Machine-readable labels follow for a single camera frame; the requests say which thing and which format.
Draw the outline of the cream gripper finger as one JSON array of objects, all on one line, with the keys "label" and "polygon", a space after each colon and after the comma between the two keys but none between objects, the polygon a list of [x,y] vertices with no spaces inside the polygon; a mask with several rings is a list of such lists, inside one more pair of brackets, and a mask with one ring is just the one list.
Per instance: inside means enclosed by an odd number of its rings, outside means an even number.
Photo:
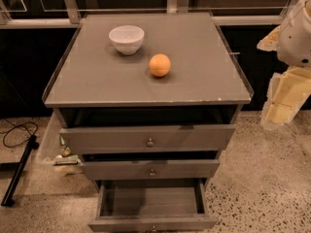
[{"label": "cream gripper finger", "polygon": [[283,74],[274,73],[261,112],[261,126],[275,130],[289,124],[310,95],[310,68],[290,66]]},{"label": "cream gripper finger", "polygon": [[258,42],[257,49],[263,51],[276,51],[279,32],[280,27],[275,27],[271,32],[269,32],[263,39]]}]

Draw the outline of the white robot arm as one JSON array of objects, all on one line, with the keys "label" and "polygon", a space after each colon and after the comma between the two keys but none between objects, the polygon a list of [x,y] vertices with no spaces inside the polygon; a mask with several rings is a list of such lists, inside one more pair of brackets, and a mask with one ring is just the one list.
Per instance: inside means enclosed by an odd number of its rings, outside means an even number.
[{"label": "white robot arm", "polygon": [[276,51],[288,65],[283,74],[273,74],[262,108],[261,126],[275,130],[289,124],[311,95],[311,0],[299,0],[257,48]]}]

